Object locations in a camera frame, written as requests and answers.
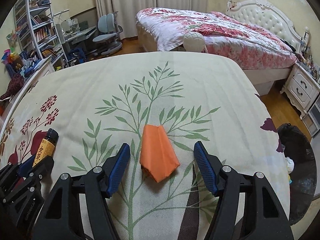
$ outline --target bottle cap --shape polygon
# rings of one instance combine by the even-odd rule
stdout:
[[[58,141],[59,134],[52,128],[49,128],[49,130],[47,131],[47,137],[49,137],[53,141]]]

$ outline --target white headboard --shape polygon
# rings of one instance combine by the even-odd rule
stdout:
[[[232,0],[228,0],[227,16],[239,22],[259,25],[287,41],[300,52],[301,36],[295,31],[292,21],[273,4],[267,0],[247,0],[237,2],[233,8],[231,6]]]

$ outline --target bookshelf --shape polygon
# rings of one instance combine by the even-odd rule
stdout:
[[[39,59],[51,56],[51,63],[63,65],[67,56],[57,35],[51,3],[41,5],[43,0],[18,0],[14,7],[15,27],[21,27],[18,42],[21,51],[28,54],[34,50]]]

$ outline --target tablecloth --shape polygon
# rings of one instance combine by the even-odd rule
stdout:
[[[164,126],[181,163],[158,184],[139,164],[145,124]],[[5,128],[0,167],[35,154],[49,128],[60,137],[52,181],[42,183],[44,197],[60,174],[85,174],[115,155],[122,143],[130,145],[118,192],[107,201],[121,239],[204,238],[217,198],[205,188],[194,162],[198,140],[239,173],[263,172],[289,215],[289,182],[278,134],[257,91],[228,58],[139,53],[49,74],[25,95]],[[243,207],[240,197],[237,220]],[[83,196],[81,213],[84,230],[92,236]]]

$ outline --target orange paper object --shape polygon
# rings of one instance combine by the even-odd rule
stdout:
[[[169,177],[180,166],[162,125],[147,124],[144,126],[140,164],[141,168],[156,182]]]

